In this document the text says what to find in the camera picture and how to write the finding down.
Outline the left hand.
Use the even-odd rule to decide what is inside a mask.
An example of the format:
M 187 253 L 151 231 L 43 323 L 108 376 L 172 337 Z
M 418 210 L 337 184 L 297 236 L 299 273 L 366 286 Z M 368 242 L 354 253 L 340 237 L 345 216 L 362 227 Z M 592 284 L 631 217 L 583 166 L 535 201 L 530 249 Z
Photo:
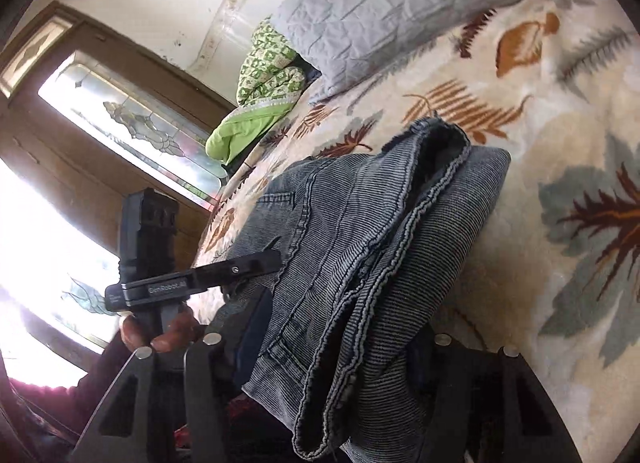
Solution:
M 130 351 L 150 346 L 159 353 L 189 346 L 201 337 L 202 325 L 194 317 L 193 310 L 186 305 L 180 307 L 180 313 L 168 324 L 167 331 L 150 339 L 134 316 L 127 316 L 120 324 L 120 337 Z

